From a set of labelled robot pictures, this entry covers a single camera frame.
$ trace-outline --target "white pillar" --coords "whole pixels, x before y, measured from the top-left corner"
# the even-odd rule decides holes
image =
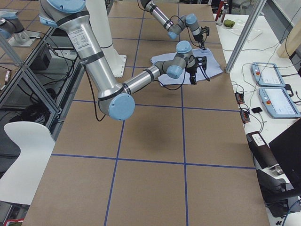
[[[114,49],[107,9],[104,0],[87,0],[86,7],[90,14],[90,23],[99,45],[115,77],[122,77],[127,60],[126,55],[119,55]]]

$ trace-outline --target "light blue joint cap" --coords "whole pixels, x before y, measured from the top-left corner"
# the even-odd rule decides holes
[[[86,5],[85,0],[47,0],[47,2],[63,13],[78,13]]]
[[[197,20],[198,19],[197,19],[196,15],[194,15],[193,13],[186,16],[186,23],[187,24],[194,24]]]
[[[113,98],[109,106],[109,116],[115,120],[128,119],[135,110],[135,101],[127,93],[121,93]]]
[[[6,13],[1,16],[4,19],[18,19],[17,15],[14,13]]]
[[[2,34],[5,39],[9,39],[12,36],[11,33],[7,32],[3,29],[0,29],[0,34]]]
[[[188,53],[192,47],[188,41],[180,41],[175,47],[178,53]]]
[[[58,26],[57,26],[57,24],[56,24],[55,21],[49,20],[49,19],[44,18],[44,17],[42,17],[42,16],[40,16],[40,15],[39,15],[39,17],[40,17],[40,22],[41,22],[41,24],[44,24],[44,25],[49,26],[49,27],[55,27],[55,28],[58,28]]]
[[[168,67],[166,74],[172,79],[178,79],[182,72],[183,69],[180,66],[172,65]]]
[[[174,33],[174,32],[168,32],[167,34],[169,35],[169,37],[171,39],[175,39],[176,37],[178,37],[178,35],[176,33]]]

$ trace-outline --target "green object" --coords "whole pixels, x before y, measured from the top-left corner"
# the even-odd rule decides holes
[[[233,27],[234,24],[235,24],[235,22],[232,21],[232,20],[225,20],[225,21],[224,21],[224,25],[225,25],[226,27]]]

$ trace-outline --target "label sticker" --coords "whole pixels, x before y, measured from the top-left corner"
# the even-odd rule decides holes
[[[265,145],[264,141],[262,140],[261,136],[259,136],[259,134],[253,134],[252,137],[256,142],[257,146]]]
[[[90,40],[83,29],[78,29],[72,33],[69,33],[68,36],[77,52],[91,47]]]

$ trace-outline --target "blue grid line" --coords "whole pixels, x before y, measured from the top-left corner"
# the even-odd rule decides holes
[[[174,40],[154,40],[154,39],[133,39],[133,38],[112,38],[112,39],[117,39],[117,40],[141,40],[141,41],[166,41],[166,42],[179,42],[179,41],[174,41]],[[207,44],[220,44],[220,42],[210,42],[206,41]]]
[[[120,19],[142,19],[140,17],[123,17],[123,16],[108,16],[108,18],[120,18]],[[155,18],[144,18],[145,20],[157,20]],[[198,22],[210,22],[210,23],[215,23],[215,21],[212,20],[198,20]]]
[[[118,157],[119,157],[119,152],[120,152],[121,140],[122,140],[122,136],[123,136],[124,124],[125,124],[125,121],[123,121],[123,123],[122,123],[118,150],[117,150],[115,166],[114,166],[114,172],[113,172],[113,177],[112,177],[112,183],[111,183],[111,188],[110,188],[109,200],[108,200],[108,205],[107,205],[107,211],[105,213],[105,219],[104,219],[104,223],[103,223],[104,226],[107,225],[107,220],[108,220],[108,215],[109,215],[109,209],[110,209],[110,203],[111,203],[112,192],[113,192],[113,187],[114,187],[114,181],[115,181],[115,175],[116,175],[116,170],[117,170],[117,163],[118,163]]]
[[[113,157],[92,156],[92,155],[76,155],[76,154],[51,154],[51,156],[75,157],[75,158],[85,158],[85,159],[107,159],[107,160],[116,160],[116,158],[113,158]]]
[[[93,100],[73,100],[74,102],[88,102],[88,103],[93,103]]]
[[[87,102],[93,103],[93,100],[77,100],[74,99],[74,102]],[[145,106],[145,107],[165,107],[165,108],[179,108],[179,109],[192,109],[192,110],[204,110],[204,111],[217,111],[217,112],[239,112],[239,110],[228,110],[228,109],[214,109],[214,108],[201,108],[201,107],[177,107],[177,106],[165,106],[165,105],[144,105],[144,104],[135,104],[136,106]]]
[[[184,100],[183,88],[181,87],[181,104],[182,104],[182,135],[183,135],[183,158],[184,158],[184,185],[185,185],[185,210],[186,210],[186,226],[189,225],[188,215],[188,192],[187,192],[187,169],[186,169],[186,145],[185,145],[185,121],[184,121]]]
[[[182,107],[177,106],[164,106],[164,105],[143,105],[143,104],[135,104],[136,106],[145,106],[145,107],[166,107],[166,108],[179,108],[182,109]]]
[[[161,163],[161,164],[172,164],[172,165],[187,165],[187,166],[204,166],[204,167],[218,167],[218,168],[232,168],[232,169],[243,169],[243,170],[255,170],[255,167],[248,166],[228,166],[228,165],[214,165],[214,164],[203,164],[203,163],[192,163],[192,162],[176,162],[176,161],[158,161],[158,160],[145,160],[145,159],[128,159],[128,158],[114,158],[104,156],[93,156],[93,155],[76,155],[76,154],[51,154],[51,156],[60,157],[72,157],[72,158],[88,158],[88,159],[105,159],[105,160],[118,160],[118,161],[133,161],[133,162],[148,162],[148,163]]]
[[[12,3],[13,2],[13,0],[10,0],[10,3]],[[4,8],[6,8],[10,3],[8,3]]]
[[[120,161],[137,161],[137,162],[148,162],[148,163],[162,163],[162,164],[172,164],[172,165],[183,165],[183,162],[176,161],[157,161],[157,160],[144,160],[144,159],[127,159],[127,158],[118,158]]]
[[[184,109],[221,111],[221,112],[239,112],[239,110],[228,110],[228,109],[218,109],[218,108],[214,109],[214,108],[202,108],[202,107],[184,107]]]
[[[139,37],[138,37],[138,43],[137,43],[137,49],[136,49],[136,54],[135,54],[135,59],[134,59],[134,69],[136,66],[136,60],[137,60],[137,55],[138,55],[138,50],[139,50],[139,44],[140,44],[140,37],[141,37],[141,33],[142,33],[142,26],[143,26],[143,21],[144,21],[144,13],[143,12],[143,16],[142,16],[142,21],[141,21],[141,26],[140,26],[140,32],[139,32]]]
[[[247,166],[227,166],[227,165],[212,165],[212,164],[201,164],[201,163],[186,163],[189,166],[206,166],[206,167],[218,167],[218,168],[233,168],[233,169],[244,169],[244,170],[255,170],[255,167]]]

